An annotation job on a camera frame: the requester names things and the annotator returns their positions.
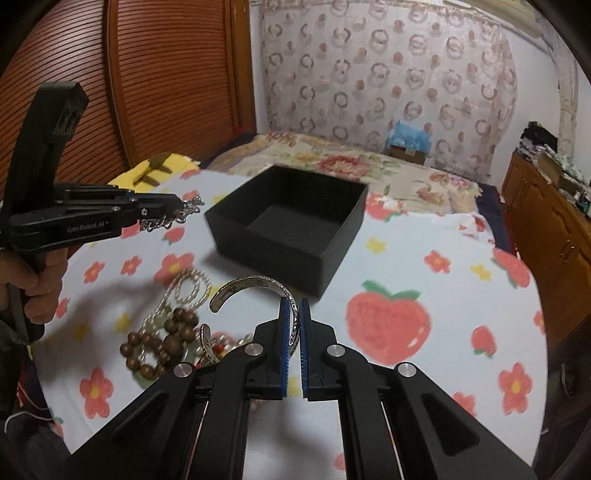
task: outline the bed sheet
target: bed sheet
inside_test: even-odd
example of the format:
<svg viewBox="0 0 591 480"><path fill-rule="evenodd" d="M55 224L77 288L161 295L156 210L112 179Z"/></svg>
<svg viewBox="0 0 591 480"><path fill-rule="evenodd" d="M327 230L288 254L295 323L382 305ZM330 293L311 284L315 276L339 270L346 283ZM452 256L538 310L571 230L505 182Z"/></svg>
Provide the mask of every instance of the bed sheet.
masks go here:
<svg viewBox="0 0 591 480"><path fill-rule="evenodd" d="M367 183L374 200L395 213L478 211L475 199L480 187L476 182L311 135L257 135L252 142L218 156L208 170L253 177L273 164Z"/></svg>

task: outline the metal screw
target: metal screw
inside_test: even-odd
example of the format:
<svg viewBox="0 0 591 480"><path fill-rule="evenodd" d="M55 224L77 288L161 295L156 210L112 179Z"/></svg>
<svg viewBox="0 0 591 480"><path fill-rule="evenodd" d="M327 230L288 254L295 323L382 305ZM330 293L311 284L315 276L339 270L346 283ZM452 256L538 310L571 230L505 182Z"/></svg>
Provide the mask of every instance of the metal screw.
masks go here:
<svg viewBox="0 0 591 480"><path fill-rule="evenodd" d="M249 343L248 345L246 345L246 347L244 347L244 351L247 355L250 356L260 355L263 350L264 348L260 343Z"/></svg>
<svg viewBox="0 0 591 480"><path fill-rule="evenodd" d="M174 374L179 378L185 378L191 375L193 372L193 366L191 364L178 364L173 369Z"/></svg>
<svg viewBox="0 0 591 480"><path fill-rule="evenodd" d="M334 345L329 345L326 348L326 353L328 353L330 356L343 356L345 354L345 347L335 343Z"/></svg>
<svg viewBox="0 0 591 480"><path fill-rule="evenodd" d="M417 373L417 367L413 364L400 364L398 366L398 373L403 377L414 377Z"/></svg>

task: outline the curtain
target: curtain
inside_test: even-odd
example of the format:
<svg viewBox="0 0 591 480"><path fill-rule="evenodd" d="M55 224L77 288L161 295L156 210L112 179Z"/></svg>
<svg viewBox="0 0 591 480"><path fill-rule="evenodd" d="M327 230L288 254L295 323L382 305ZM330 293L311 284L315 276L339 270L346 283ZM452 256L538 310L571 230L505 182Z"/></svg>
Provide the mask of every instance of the curtain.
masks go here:
<svg viewBox="0 0 591 480"><path fill-rule="evenodd" d="M384 148L400 120L431 134L431 161L486 182L517 100L499 24L418 2L264 0L272 131Z"/></svg>

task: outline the black box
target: black box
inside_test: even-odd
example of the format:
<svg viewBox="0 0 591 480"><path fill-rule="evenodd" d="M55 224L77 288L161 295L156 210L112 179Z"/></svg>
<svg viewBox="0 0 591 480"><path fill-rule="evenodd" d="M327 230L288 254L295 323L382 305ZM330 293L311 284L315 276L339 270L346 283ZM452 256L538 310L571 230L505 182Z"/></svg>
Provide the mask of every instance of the black box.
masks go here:
<svg viewBox="0 0 591 480"><path fill-rule="evenodd" d="M272 166L211 207L217 250L320 297L363 222L367 186Z"/></svg>

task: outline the drawer handle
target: drawer handle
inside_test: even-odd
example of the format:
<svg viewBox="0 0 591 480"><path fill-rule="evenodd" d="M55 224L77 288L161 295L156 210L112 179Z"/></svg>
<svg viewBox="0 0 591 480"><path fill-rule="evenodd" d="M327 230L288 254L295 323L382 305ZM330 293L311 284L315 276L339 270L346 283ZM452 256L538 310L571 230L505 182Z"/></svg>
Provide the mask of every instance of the drawer handle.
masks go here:
<svg viewBox="0 0 591 480"><path fill-rule="evenodd" d="M562 247L562 250L560 251L560 258L564 257L564 253L566 252L566 249L569 247L570 245L570 240L567 240L566 243L564 244L564 247Z"/></svg>
<svg viewBox="0 0 591 480"><path fill-rule="evenodd" d="M566 252L566 255L564 256L564 260L562 260L562 263L566 263L569 260L570 256L573 254L573 250L575 248L577 248L577 247L574 245L570 246L570 249Z"/></svg>

